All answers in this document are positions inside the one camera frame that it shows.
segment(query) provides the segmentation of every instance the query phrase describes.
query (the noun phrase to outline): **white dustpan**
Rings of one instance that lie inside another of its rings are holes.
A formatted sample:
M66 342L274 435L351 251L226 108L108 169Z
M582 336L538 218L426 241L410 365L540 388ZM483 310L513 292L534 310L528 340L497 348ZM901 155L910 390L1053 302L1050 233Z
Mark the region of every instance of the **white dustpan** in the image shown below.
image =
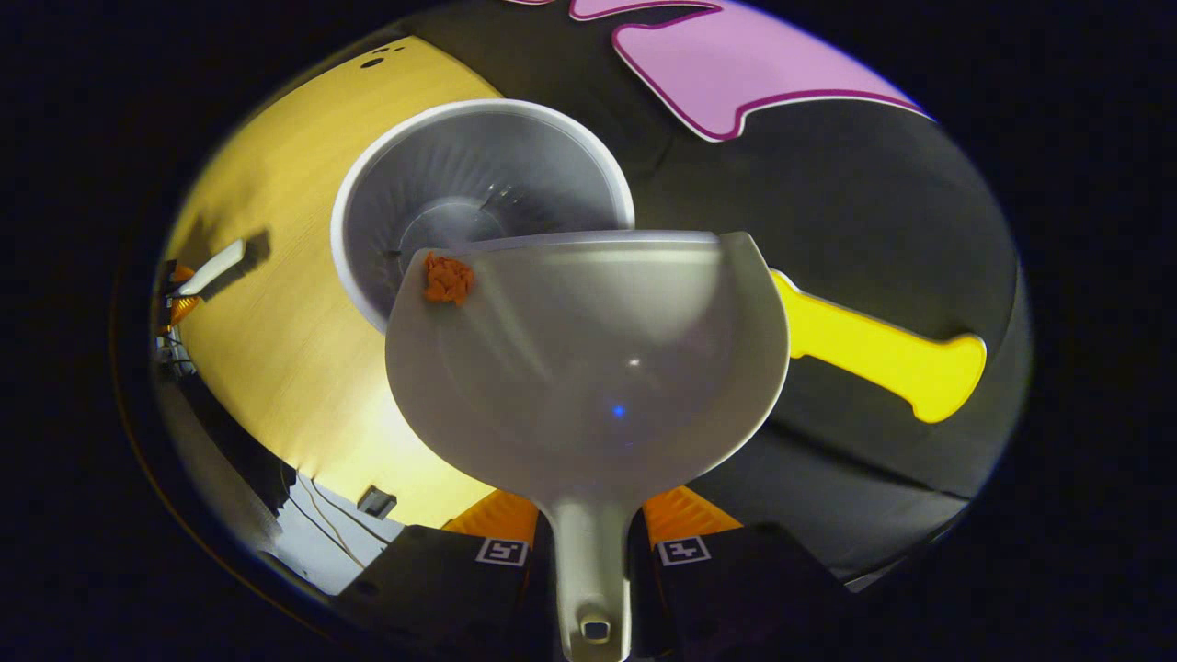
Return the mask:
M564 654L630 653L625 538L647 498L752 436L789 363L785 312L743 232L571 232L439 252L474 270L426 302L425 251L388 319L388 383L413 431L539 507L556 539Z

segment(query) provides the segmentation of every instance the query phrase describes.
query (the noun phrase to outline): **pink shape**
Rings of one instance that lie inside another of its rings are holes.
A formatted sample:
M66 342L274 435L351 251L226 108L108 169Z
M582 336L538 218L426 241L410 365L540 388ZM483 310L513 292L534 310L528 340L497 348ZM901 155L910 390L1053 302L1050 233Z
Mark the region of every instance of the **pink shape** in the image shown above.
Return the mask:
M601 16L645 9L649 7L709 7L718 9L719 5L707 0L572 0L568 15L578 21L591 21Z
M813 99L864 99L927 117L875 72L805 32L743 5L714 5L613 32L621 59L701 138L731 140L744 132L747 113Z

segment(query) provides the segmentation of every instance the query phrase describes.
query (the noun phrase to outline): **orange crumb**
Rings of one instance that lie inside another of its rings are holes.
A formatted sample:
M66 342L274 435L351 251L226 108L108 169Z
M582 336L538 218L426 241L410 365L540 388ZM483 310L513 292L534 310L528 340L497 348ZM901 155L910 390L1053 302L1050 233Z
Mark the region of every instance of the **orange crumb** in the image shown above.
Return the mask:
M474 272L465 264L450 258L425 256L425 300L466 303L466 296L474 286Z

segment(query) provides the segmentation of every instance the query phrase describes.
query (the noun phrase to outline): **white bowl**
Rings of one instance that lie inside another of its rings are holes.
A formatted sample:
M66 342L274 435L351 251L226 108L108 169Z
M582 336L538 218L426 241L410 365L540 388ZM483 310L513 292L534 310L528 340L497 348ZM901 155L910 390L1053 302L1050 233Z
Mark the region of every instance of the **white bowl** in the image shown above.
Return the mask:
M625 177L592 132L538 104L478 99L412 117L360 154L335 197L331 253L383 333L418 249L632 229Z

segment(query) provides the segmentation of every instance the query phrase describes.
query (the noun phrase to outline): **electrical cable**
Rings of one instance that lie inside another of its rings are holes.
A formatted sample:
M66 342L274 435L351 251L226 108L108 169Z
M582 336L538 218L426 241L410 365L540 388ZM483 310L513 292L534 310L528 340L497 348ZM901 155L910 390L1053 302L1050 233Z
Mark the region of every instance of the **electrical cable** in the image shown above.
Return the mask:
M357 524L359 524L359 527L361 529L364 529L365 531L367 531L368 534L371 534L373 538L383 542L384 544L392 544L392 541L386 539L380 534L377 534L372 529L368 529L367 525L364 524L364 522L360 522L359 518L352 516L351 512L347 512L346 510L344 510L343 508L340 508L339 504L334 503L333 501L331 501L330 498L327 498L327 496L325 494L322 494L321 491L319 491L319 485L314 482L314 477L313 476L311 477L311 486L314 488L314 491L319 492L319 496L322 497L322 501L327 502L327 504L330 504L335 510L343 512L344 516L347 517L348 519L351 519L352 522L355 522Z
M281 464L278 465L278 476L279 476L279 482L286 489L286 499L290 501L292 504L294 504L294 508L298 509L298 511L302 514L302 517L306 517L307 521L311 522L311 524L314 524L314 528L319 529L319 532L322 534L324 536L326 536L326 538L328 541L331 541L331 544L338 547L339 551L343 551L344 554L347 554L347 550L344 549L344 545L339 544L339 541L337 541L335 538L331 537L331 534L328 534L326 529L324 529L322 527L320 527L319 523L314 521L314 517L311 517L310 515L307 515L306 511L302 510L302 507L299 505L297 501L294 501L294 495L291 494L291 488L290 488L290 485L286 484L286 477L282 475L282 468L284 468L284 465L281 465Z
M299 475L295 476L294 479L300 481L299 484L301 484L301 478L302 476ZM306 490L306 485L302 485L302 489ZM337 529L335 525L331 523L331 519L327 519L327 516L322 514L322 510L319 508L319 503L314 501L314 492L312 492L311 490L306 490L306 494L311 496L311 505L314 507L314 511L319 514L319 517L322 517L322 521L326 522L327 525L331 527L331 530L335 532L335 536L339 537L339 544L343 545L344 552L346 552L347 556L351 556L352 561L354 561L357 565L364 568L364 563L361 563L360 560L357 558L354 554L352 554L351 548L347 547L347 543L344 541L344 536L343 534L339 532L339 529Z

